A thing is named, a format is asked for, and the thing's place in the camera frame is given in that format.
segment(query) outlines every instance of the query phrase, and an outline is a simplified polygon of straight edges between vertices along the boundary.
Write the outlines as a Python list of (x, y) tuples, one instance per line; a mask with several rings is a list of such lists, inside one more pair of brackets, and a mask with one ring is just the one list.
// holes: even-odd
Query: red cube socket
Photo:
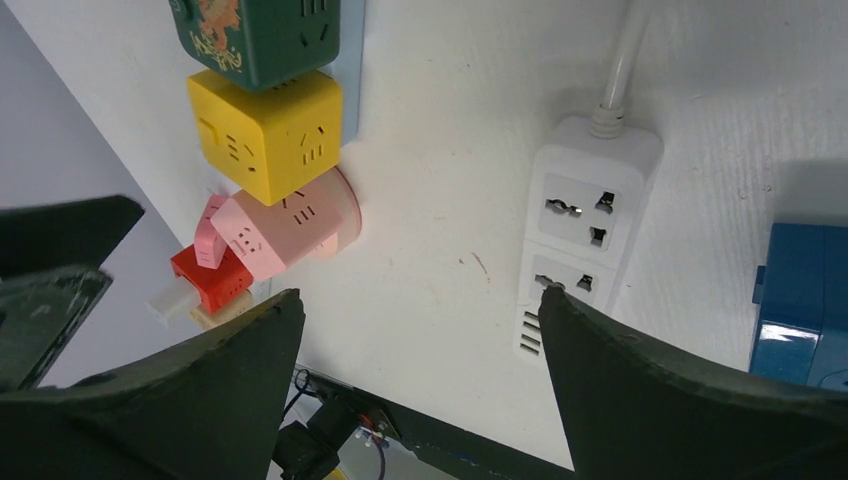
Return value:
[(229, 248), (224, 252), (221, 265), (215, 270), (197, 264), (194, 245), (174, 255), (171, 267), (174, 274), (194, 285), (200, 293), (200, 304), (210, 314), (226, 306), (253, 284), (253, 276)]

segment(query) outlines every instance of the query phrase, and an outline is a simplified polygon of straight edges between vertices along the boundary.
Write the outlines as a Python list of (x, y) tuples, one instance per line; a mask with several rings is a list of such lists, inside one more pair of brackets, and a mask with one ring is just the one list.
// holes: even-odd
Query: pink plug adapter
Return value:
[(362, 212), (356, 194), (338, 167), (331, 168), (316, 180), (330, 196), (333, 206), (342, 216), (342, 226), (330, 238), (321, 242), (312, 257), (329, 260), (359, 238), (362, 232)]
[(270, 207), (241, 190), (212, 215), (212, 225), (257, 282), (285, 272), (342, 223), (317, 181)]
[(212, 195), (203, 209), (203, 215), (194, 231), (194, 253), (197, 255), (197, 264), (204, 268), (218, 268), (227, 250), (227, 242), (218, 235), (212, 226), (212, 215), (227, 201), (225, 195)]

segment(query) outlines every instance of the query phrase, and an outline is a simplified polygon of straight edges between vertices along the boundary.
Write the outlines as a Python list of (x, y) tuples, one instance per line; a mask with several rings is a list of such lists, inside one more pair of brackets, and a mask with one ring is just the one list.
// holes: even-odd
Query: white power cord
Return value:
[(592, 135), (603, 139), (618, 138), (624, 130), (624, 97), (639, 55), (642, 37), (650, 21), (655, 0), (631, 0), (610, 69), (607, 89), (592, 116)]

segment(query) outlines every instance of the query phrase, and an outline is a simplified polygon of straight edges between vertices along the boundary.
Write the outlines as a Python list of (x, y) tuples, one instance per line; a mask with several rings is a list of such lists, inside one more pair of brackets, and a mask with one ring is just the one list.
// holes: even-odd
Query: yellow cube socket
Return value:
[(250, 93), (206, 70), (188, 93), (206, 160), (265, 205), (339, 163), (342, 90), (321, 72)]

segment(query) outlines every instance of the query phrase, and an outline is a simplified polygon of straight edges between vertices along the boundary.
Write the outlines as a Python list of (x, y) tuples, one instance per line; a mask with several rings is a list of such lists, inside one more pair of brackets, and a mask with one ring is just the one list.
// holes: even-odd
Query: pink cube socket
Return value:
[(270, 207), (241, 190), (212, 216), (212, 225), (257, 282), (285, 272), (342, 223), (316, 181)]

